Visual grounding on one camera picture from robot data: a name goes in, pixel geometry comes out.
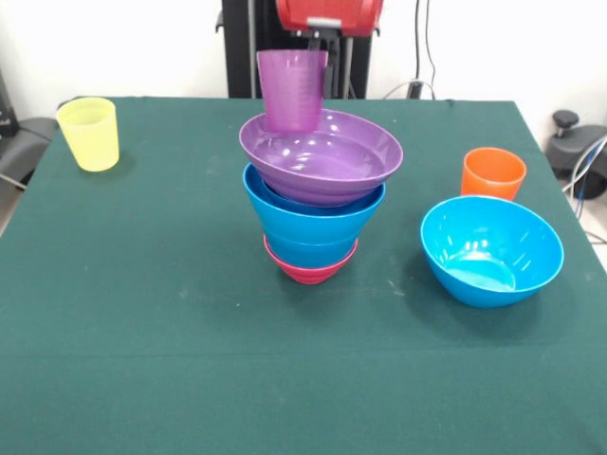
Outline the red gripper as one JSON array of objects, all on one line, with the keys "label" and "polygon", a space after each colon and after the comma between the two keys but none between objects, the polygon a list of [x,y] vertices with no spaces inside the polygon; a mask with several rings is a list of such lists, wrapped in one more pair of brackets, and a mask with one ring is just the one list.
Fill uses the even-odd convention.
[{"label": "red gripper", "polygon": [[[382,0],[278,0],[279,20],[284,29],[294,32],[336,30],[346,37],[370,37],[378,28]],[[327,61],[323,97],[339,94],[340,39],[326,38]],[[309,50],[321,50],[322,38],[310,36]]]}]

